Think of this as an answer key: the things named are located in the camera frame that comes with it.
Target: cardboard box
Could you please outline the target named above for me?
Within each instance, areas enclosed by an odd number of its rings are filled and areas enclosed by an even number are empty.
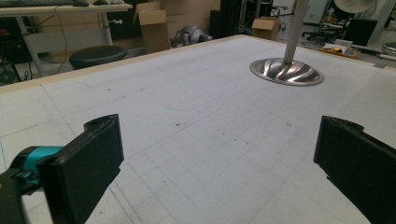
[[[255,19],[251,26],[253,36],[276,40],[277,32],[279,31],[280,18],[274,17],[260,17]]]
[[[137,4],[134,24],[139,18],[146,53],[170,49],[165,1]]]

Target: table surface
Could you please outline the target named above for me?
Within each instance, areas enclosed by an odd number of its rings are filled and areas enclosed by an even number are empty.
[[[312,162],[322,115],[396,147],[396,72],[308,49],[312,87],[249,71],[285,45],[233,36],[0,88],[0,172],[120,115],[125,161],[87,223],[369,223]],[[43,193],[23,197],[51,223]]]
[[[84,13],[84,12],[111,12],[111,11],[126,11],[132,8],[128,4],[118,5],[103,5],[94,6],[89,5],[88,7],[72,7],[72,6],[60,6],[60,7],[5,7],[0,8],[0,17],[15,17],[15,16],[36,16],[43,14],[63,14],[63,13]]]

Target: silver metal base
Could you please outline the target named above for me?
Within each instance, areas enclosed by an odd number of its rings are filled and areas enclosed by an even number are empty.
[[[314,86],[323,82],[324,76],[311,66],[298,61],[284,63],[281,58],[258,60],[250,65],[256,76],[290,86]]]

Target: desk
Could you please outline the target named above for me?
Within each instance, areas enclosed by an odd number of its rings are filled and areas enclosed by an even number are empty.
[[[240,35],[2,87],[0,172],[118,113],[125,161],[88,223],[369,223],[312,160],[322,115],[396,147],[396,71],[300,48],[323,83],[249,71],[284,50]],[[24,200],[50,223],[43,194]]]
[[[45,71],[38,59],[37,54],[49,52],[53,50],[64,50],[65,40],[67,39],[67,47],[81,48],[94,45],[112,45],[111,34],[108,27],[107,12],[126,11],[132,8],[128,4],[120,5],[106,5],[106,6],[93,6],[89,7],[10,7],[0,8],[0,17],[15,17],[18,25],[21,28],[21,34],[26,43],[27,48],[32,56],[38,74],[43,77]],[[67,32],[65,34],[29,34],[23,23],[21,17],[23,16],[38,16],[38,15],[53,15],[53,14],[73,14],[73,13],[86,13],[97,12],[100,14],[103,28]]]

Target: black stool seat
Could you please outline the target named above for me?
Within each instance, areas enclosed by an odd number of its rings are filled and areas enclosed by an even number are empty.
[[[70,55],[69,62],[74,69],[112,63],[128,58],[128,50],[119,46],[99,46],[81,49]]]

